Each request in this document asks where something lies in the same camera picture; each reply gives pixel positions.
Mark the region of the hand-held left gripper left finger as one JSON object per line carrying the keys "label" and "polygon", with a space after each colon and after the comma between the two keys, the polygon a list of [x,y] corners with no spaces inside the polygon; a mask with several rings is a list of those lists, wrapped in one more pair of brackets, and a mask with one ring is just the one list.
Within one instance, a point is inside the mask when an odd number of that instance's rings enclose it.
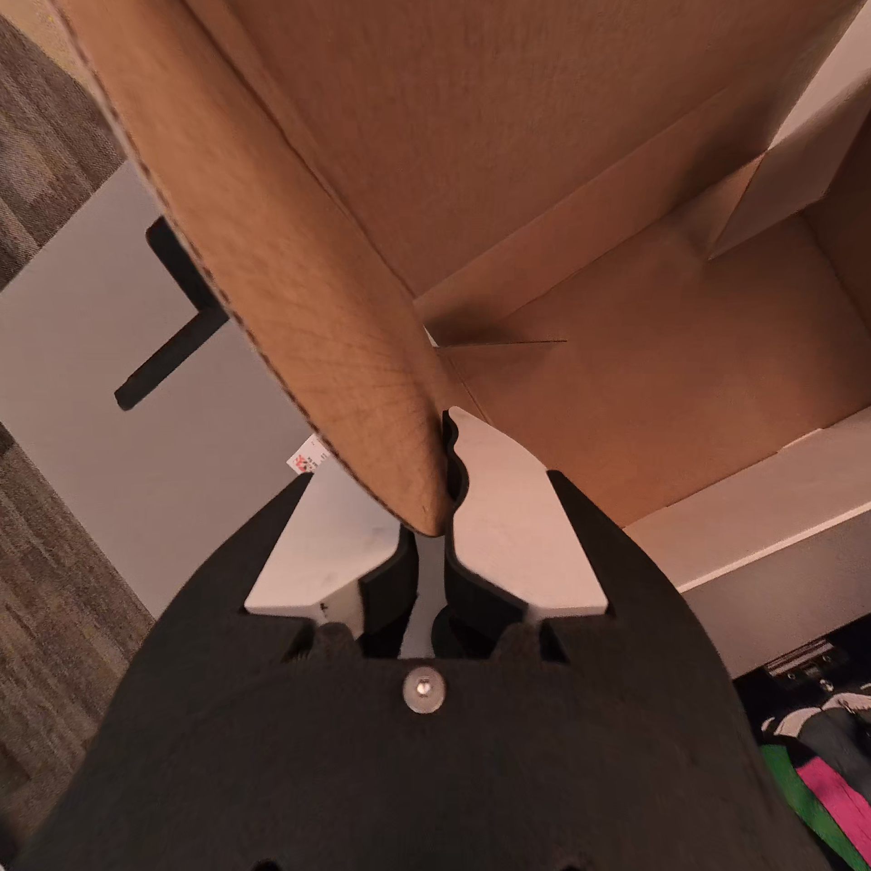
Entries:
{"label": "hand-held left gripper left finger", "polygon": [[365,656],[398,658],[416,601],[415,533],[345,471],[315,471],[244,607],[343,624]]}

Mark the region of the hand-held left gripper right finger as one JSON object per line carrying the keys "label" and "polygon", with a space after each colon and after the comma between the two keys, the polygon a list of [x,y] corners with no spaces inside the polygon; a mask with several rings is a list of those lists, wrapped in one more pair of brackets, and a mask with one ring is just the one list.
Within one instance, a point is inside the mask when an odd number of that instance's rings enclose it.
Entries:
{"label": "hand-held left gripper right finger", "polygon": [[601,616],[607,597],[548,469],[458,406],[442,416],[453,511],[445,593],[464,623]]}

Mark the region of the brown cardboard box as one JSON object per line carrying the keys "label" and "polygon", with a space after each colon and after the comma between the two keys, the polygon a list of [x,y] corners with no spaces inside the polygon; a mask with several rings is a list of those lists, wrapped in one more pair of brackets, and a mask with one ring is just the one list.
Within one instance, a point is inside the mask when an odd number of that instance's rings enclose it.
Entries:
{"label": "brown cardboard box", "polygon": [[413,530],[459,405],[633,524],[869,407],[866,2],[57,2],[299,411]]}

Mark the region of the white paper label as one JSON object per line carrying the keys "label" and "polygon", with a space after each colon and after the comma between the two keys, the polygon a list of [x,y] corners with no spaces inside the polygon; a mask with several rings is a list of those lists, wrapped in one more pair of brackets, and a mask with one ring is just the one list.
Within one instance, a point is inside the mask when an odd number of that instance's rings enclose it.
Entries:
{"label": "white paper label", "polygon": [[316,434],[311,434],[287,460],[287,466],[296,475],[314,473],[333,458],[331,450]]}

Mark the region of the colourful printed clothing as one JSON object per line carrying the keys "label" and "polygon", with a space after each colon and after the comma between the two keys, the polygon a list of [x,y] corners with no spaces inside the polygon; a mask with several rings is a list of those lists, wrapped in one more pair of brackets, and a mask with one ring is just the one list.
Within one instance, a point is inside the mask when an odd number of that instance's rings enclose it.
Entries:
{"label": "colourful printed clothing", "polygon": [[870,868],[870,617],[734,681],[781,795],[832,869]]}

